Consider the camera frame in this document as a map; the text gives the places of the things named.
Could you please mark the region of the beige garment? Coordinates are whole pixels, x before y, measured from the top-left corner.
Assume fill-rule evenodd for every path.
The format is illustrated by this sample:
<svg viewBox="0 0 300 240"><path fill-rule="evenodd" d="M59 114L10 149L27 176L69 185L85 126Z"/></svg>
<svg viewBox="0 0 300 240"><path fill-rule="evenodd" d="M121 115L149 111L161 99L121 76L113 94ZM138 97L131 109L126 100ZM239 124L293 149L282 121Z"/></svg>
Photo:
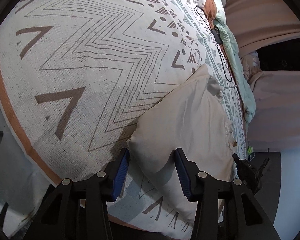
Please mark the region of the beige garment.
<svg viewBox="0 0 300 240"><path fill-rule="evenodd" d="M172 161L182 148L188 160L216 179L229 181L234 160L234 132L222 104L222 87L201 65L138 119L127 141L144 175L179 215L193 222L196 204L184 196Z"/></svg>

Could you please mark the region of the beige clothes pile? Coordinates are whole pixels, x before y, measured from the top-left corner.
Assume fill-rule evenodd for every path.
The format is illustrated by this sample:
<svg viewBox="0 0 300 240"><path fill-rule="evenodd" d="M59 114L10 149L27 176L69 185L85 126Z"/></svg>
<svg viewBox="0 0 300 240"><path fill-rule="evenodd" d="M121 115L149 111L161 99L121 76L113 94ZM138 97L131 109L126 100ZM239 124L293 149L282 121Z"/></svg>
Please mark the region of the beige clothes pile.
<svg viewBox="0 0 300 240"><path fill-rule="evenodd" d="M249 81L255 74L262 71L257 51L244 55L241 58L241 64L243 66L244 77L247 81Z"/></svg>

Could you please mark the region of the mint green duvet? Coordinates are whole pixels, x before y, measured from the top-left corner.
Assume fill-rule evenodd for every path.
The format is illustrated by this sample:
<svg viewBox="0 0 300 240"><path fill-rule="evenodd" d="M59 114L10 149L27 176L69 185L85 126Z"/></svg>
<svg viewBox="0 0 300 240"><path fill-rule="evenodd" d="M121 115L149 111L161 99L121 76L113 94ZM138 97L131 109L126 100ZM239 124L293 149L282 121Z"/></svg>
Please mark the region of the mint green duvet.
<svg viewBox="0 0 300 240"><path fill-rule="evenodd" d="M224 12L218 11L216 18L213 21L214 25L221 33L223 47L230 62L232 72L238 85L238 91L243 103L244 118L247 124L251 123L256 112L256 101L252 90L244 77L244 70L239 58L239 47L234 34L226 23L226 16Z"/></svg>

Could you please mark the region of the pink curtain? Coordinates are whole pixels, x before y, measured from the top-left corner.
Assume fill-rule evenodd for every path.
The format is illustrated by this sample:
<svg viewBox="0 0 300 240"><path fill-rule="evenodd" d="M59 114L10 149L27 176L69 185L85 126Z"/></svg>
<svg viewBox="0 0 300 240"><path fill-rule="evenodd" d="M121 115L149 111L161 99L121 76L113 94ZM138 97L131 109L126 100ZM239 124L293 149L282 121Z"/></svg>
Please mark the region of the pink curtain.
<svg viewBox="0 0 300 240"><path fill-rule="evenodd" d="M249 81L256 112L248 141L257 151L300 149L300 21L283 0L226 0L239 58L257 51Z"/></svg>

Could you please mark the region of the white patterned bed blanket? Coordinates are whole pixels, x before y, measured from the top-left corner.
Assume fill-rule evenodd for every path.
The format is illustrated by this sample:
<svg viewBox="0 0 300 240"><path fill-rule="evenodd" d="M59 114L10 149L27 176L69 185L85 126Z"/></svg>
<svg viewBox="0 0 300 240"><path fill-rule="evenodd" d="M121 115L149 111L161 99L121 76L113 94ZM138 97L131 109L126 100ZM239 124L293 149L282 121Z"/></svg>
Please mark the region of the white patterned bed blanket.
<svg viewBox="0 0 300 240"><path fill-rule="evenodd" d="M0 202L26 216L82 180L202 64L245 156L243 103L206 0L20 0L0 26Z"/></svg>

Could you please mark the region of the light blue pillow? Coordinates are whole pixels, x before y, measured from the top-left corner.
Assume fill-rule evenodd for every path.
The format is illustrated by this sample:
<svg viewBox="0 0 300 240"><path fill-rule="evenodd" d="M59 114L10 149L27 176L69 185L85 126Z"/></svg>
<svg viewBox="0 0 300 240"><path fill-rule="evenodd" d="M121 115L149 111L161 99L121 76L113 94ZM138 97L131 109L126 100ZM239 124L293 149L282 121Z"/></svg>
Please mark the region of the light blue pillow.
<svg viewBox="0 0 300 240"><path fill-rule="evenodd" d="M217 8L216 19L220 23L226 24L226 16L225 16L224 7L222 5L222 0L214 0L214 2Z"/></svg>

